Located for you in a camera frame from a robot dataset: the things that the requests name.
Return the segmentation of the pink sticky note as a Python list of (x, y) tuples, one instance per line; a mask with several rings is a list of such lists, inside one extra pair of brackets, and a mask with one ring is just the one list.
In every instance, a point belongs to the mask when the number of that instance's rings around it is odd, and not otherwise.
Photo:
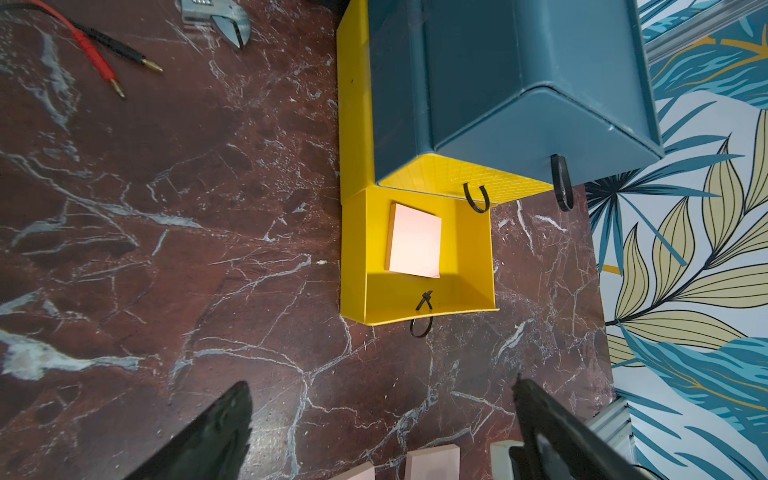
[(385, 268), (392, 273), (440, 277), (442, 219), (434, 214), (393, 203)]
[(455, 444), (407, 453), (406, 480), (458, 480), (459, 476), (460, 448)]
[(332, 477), (331, 480), (375, 480), (375, 467), (370, 462), (364, 462)]

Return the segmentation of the teal yellow drawer cabinet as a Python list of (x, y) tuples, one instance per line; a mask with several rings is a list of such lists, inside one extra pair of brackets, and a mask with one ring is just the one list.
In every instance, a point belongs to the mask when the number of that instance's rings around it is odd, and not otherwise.
[[(493, 207), (663, 157), (633, 1), (353, 1), (337, 30), (342, 316), (492, 311)], [(442, 219), (440, 277), (386, 270), (390, 207)]]

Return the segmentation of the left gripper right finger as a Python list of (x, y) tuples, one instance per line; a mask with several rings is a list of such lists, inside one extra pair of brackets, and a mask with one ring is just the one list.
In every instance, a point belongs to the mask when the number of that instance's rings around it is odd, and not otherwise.
[(512, 387), (527, 479), (645, 479), (531, 379)]

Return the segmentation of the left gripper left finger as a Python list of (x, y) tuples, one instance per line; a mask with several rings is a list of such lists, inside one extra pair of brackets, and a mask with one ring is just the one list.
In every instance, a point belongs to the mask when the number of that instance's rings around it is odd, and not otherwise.
[(236, 479), (249, 449), (253, 411), (249, 386), (238, 381), (130, 479)]

